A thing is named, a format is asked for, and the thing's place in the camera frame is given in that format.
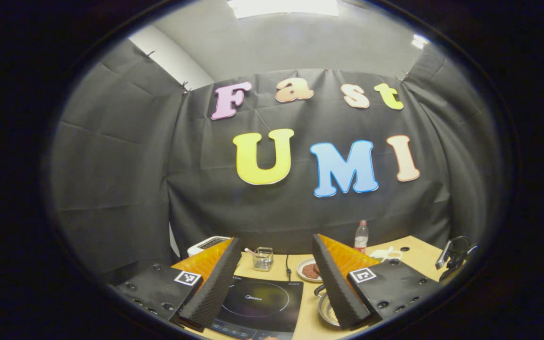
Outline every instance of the foam letter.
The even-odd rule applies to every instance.
[[[373,89],[382,94],[383,102],[393,108],[394,110],[401,110],[404,108],[402,102],[396,101],[393,95],[398,94],[395,88],[391,88],[388,84],[381,83],[378,86],[373,87]]]
[[[398,160],[398,180],[402,182],[412,181],[419,178],[421,174],[413,162],[413,156],[408,148],[408,136],[391,136],[387,139],[387,144],[393,147],[393,152]]]
[[[341,92],[345,94],[343,99],[348,103],[352,108],[362,108],[366,109],[369,107],[369,99],[364,96],[365,92],[358,85],[352,84],[343,84],[341,86]]]
[[[308,99],[314,95],[309,89],[308,82],[302,78],[289,78],[276,84],[276,100],[281,103],[292,102],[295,99]]]
[[[331,176],[345,194],[349,191],[354,174],[356,183],[354,191],[367,192],[377,190],[379,184],[373,174],[371,150],[373,143],[368,140],[357,140],[349,151],[348,161],[344,161],[339,151],[331,143],[318,143],[310,147],[310,152],[318,159],[319,185],[314,190],[316,197],[333,196],[337,189],[331,183]]]
[[[245,98],[244,91],[249,91],[253,88],[250,82],[244,82],[240,84],[234,84],[224,86],[215,90],[218,94],[218,103],[215,108],[215,112],[211,115],[211,119],[229,118],[236,114],[236,109],[232,107],[232,103],[236,106],[242,104],[242,100]]]
[[[289,138],[291,129],[272,130],[268,137],[276,145],[276,164],[263,170],[257,166],[257,142],[262,139],[259,133],[239,134],[232,142],[236,145],[236,172],[241,180],[252,185],[273,184],[284,179],[291,170],[291,148]]]

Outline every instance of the white plate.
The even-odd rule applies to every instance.
[[[313,259],[313,258],[309,258],[308,260],[305,260],[305,261],[302,261],[298,266],[297,266],[297,273],[299,276],[301,276],[302,279],[304,280],[308,280],[308,281],[311,281],[311,282],[322,282],[322,278],[320,276],[318,276],[317,279],[311,279],[309,278],[308,276],[305,276],[302,271],[304,270],[304,267],[306,265],[309,265],[309,264],[313,264],[313,263],[316,263],[316,260]]]

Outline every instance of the power cord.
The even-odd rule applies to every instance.
[[[289,254],[285,258],[285,266],[287,267],[287,275],[289,276],[289,282],[291,282],[291,269],[289,269]]]

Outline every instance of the metal bowl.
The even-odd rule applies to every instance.
[[[333,307],[331,307],[331,302],[326,293],[322,295],[318,303],[318,314],[320,314],[327,323],[339,327],[339,321],[337,321],[337,316],[335,316],[335,311],[333,310]]]

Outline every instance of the yellow letter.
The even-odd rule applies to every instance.
[[[413,156],[408,148],[408,136],[391,136],[387,139],[387,144],[393,147],[398,160],[398,180],[402,182],[412,181],[419,178],[421,174],[413,163]]]
[[[273,184],[284,179],[291,170],[289,138],[293,134],[292,129],[270,131],[268,137],[276,145],[276,164],[267,170],[257,166],[257,142],[262,139],[262,135],[249,133],[234,137],[232,142],[236,145],[236,172],[240,179],[252,185]]]
[[[302,78],[289,78],[276,85],[276,100],[281,103],[292,102],[295,99],[308,99],[314,95],[309,89],[308,82]]]
[[[343,84],[341,86],[341,92],[345,94],[343,99],[348,103],[352,108],[362,108],[366,109],[369,107],[369,99],[364,96],[365,92],[358,85],[352,84]]]
[[[398,91],[391,88],[388,84],[381,83],[378,86],[373,87],[373,89],[382,94],[383,102],[390,108],[393,108],[394,110],[401,110],[404,108],[404,104],[396,101],[396,99],[393,97],[393,95],[398,94]]]

